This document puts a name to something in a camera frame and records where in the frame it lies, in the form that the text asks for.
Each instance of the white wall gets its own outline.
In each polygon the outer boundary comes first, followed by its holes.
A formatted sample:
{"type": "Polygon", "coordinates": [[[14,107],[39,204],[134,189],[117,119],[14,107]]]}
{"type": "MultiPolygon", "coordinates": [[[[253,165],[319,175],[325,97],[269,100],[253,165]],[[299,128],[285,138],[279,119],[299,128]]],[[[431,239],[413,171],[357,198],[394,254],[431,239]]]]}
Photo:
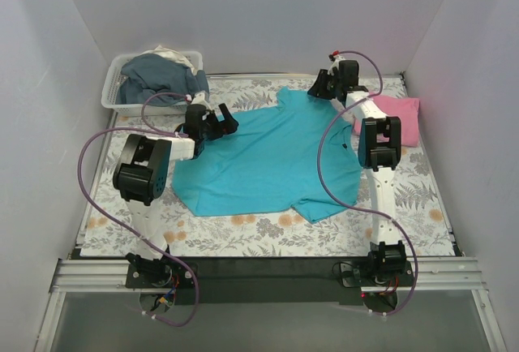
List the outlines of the white wall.
{"type": "MultiPolygon", "coordinates": [[[[0,350],[32,350],[84,210],[79,150],[105,127],[106,62],[72,0],[0,0],[0,350]]],[[[87,160],[92,178],[96,152],[87,160]]]]}
{"type": "Polygon", "coordinates": [[[455,234],[519,350],[519,1],[444,0],[407,79],[455,234]]]}
{"type": "Polygon", "coordinates": [[[316,73],[335,49],[405,70],[442,0],[74,0],[107,61],[158,43],[209,72],[316,73]]]}

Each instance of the plastic basket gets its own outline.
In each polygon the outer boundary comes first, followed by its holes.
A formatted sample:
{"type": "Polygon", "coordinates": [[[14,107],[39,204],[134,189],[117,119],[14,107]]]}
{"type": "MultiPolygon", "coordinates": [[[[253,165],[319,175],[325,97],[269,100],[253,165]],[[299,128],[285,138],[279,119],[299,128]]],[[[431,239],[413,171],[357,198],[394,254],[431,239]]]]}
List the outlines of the plastic basket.
{"type": "MultiPolygon", "coordinates": [[[[191,64],[197,69],[203,69],[202,54],[194,50],[180,51],[181,54],[186,56],[191,64]]],[[[135,56],[140,54],[121,54],[117,56],[110,64],[108,74],[106,75],[105,86],[103,87],[103,93],[101,94],[101,104],[106,109],[114,109],[119,114],[126,117],[140,117],[140,111],[142,110],[141,104],[134,105],[117,105],[117,95],[119,94],[119,87],[122,82],[126,79],[126,76],[121,75],[121,68],[127,62],[132,60],[135,56]]],[[[159,107],[159,106],[146,106],[144,113],[146,115],[169,115],[169,114],[184,114],[186,113],[186,102],[179,102],[175,105],[159,107]]]]}

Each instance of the flower pattern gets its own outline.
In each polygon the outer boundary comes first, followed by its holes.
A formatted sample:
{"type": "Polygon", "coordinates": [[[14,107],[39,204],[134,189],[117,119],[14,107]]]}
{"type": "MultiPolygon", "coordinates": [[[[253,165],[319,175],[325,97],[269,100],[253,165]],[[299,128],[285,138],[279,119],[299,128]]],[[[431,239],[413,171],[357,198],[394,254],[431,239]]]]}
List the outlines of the flower pattern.
{"type": "MultiPolygon", "coordinates": [[[[376,79],[362,82],[371,91],[377,89],[376,79]]],[[[288,86],[293,90],[307,90],[313,83],[313,78],[209,79],[213,107],[225,102],[231,112],[276,105],[280,88],[288,86]]],[[[385,78],[384,94],[404,97],[405,89],[400,79],[385,78]]],[[[173,130],[183,120],[182,116],[148,119],[165,130],[173,130]]],[[[145,128],[137,117],[118,117],[117,126],[145,128]]],[[[126,131],[112,134],[95,200],[106,211],[130,222],[125,202],[112,185],[114,167],[127,136],[126,131]]],[[[352,135],[355,150],[357,145],[358,137],[352,135]]],[[[440,193],[434,186],[427,158],[420,146],[403,148],[395,181],[396,219],[411,237],[417,252],[421,255],[454,255],[446,225],[448,218],[441,208],[440,193]]],[[[369,207],[370,204],[366,175],[362,174],[358,206],[369,207]]],[[[173,255],[356,256],[367,253],[372,234],[371,216],[350,210],[313,225],[293,209],[232,217],[195,217],[173,193],[171,177],[167,180],[164,194],[154,201],[153,207],[160,209],[157,215],[173,255]]],[[[137,240],[132,234],[96,210],[89,210],[89,213],[81,255],[124,256],[133,250],[137,240]]]]}

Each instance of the pink folded towel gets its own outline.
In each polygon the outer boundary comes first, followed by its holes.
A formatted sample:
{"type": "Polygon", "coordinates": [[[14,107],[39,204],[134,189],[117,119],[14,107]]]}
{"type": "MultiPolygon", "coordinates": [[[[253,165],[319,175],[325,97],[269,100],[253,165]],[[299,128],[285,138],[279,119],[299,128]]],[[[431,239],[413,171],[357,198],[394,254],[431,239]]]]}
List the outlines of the pink folded towel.
{"type": "MultiPolygon", "coordinates": [[[[402,145],[408,147],[418,147],[418,107],[420,100],[418,98],[392,98],[379,95],[373,97],[373,101],[379,109],[384,111],[388,116],[396,116],[400,118],[402,125],[402,145]]],[[[362,122],[355,119],[354,132],[360,134],[362,122]]]]}

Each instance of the teal cloth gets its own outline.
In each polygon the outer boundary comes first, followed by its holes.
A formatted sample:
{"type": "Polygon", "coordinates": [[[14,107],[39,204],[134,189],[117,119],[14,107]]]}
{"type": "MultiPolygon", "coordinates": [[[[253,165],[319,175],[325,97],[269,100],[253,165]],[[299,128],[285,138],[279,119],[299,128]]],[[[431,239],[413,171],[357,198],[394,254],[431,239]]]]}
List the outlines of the teal cloth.
{"type": "MultiPolygon", "coordinates": [[[[283,88],[277,107],[233,114],[238,131],[208,141],[195,160],[177,161],[173,189],[196,216],[281,212],[295,208],[314,223],[345,210],[323,190],[317,148],[337,114],[330,101],[283,88]]],[[[337,121],[322,154],[323,176],[338,198],[357,200],[361,167],[351,125],[337,121]]]]}

